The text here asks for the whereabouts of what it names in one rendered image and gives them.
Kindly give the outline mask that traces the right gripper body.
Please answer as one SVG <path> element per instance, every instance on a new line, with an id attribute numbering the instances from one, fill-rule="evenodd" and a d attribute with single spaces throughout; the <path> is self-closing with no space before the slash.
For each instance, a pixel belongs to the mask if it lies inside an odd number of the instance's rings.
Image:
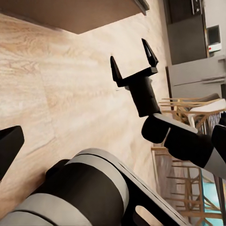
<path id="1" fill-rule="evenodd" d="M 149 77 L 157 72 L 156 67 L 148 67 L 116 83 L 118 87 L 128 86 L 134 103 L 138 104 L 155 97 Z"/>

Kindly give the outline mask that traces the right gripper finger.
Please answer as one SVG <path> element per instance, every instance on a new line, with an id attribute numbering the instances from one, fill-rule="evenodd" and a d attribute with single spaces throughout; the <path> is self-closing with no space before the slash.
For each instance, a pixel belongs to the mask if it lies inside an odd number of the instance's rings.
<path id="1" fill-rule="evenodd" d="M 121 74 L 118 70 L 118 66 L 113 56 L 111 56 L 110 62 L 111 62 L 111 72 L 112 72 L 113 80 L 114 81 L 122 80 Z"/>
<path id="2" fill-rule="evenodd" d="M 150 48 L 149 44 L 146 40 L 142 39 L 142 43 L 145 48 L 145 53 L 147 56 L 147 61 L 151 67 L 156 67 L 158 63 L 158 59 L 156 58 L 155 54 L 152 52 L 152 49 Z"/>

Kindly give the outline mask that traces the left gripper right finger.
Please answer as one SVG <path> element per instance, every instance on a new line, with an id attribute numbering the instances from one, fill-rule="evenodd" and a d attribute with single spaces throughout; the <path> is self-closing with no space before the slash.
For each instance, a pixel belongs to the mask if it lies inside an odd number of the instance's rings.
<path id="1" fill-rule="evenodd" d="M 211 142 L 226 163 L 226 127 L 215 125 L 211 136 Z"/>

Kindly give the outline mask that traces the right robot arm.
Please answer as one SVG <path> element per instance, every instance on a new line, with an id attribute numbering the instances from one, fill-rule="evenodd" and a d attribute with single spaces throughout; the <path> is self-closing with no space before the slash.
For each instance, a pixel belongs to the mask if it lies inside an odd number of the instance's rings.
<path id="1" fill-rule="evenodd" d="M 142 136 L 151 143 L 162 143 L 169 154 L 182 160 L 191 161 L 226 180 L 226 163 L 211 142 L 211 136 L 163 115 L 152 90 L 150 76 L 158 72 L 158 59 L 146 40 L 142 39 L 147 61 L 151 67 L 122 80 L 113 56 L 110 58 L 113 80 L 118 87 L 129 90 L 139 113 L 139 117 L 149 116 L 143 124 Z"/>

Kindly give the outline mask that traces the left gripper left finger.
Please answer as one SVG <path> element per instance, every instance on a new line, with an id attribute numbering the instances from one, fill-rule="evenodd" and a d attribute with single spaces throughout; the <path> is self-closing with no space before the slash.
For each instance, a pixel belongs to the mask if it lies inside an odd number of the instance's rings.
<path id="1" fill-rule="evenodd" d="M 24 144 L 24 134 L 20 125 L 0 130 L 0 181 Z"/>

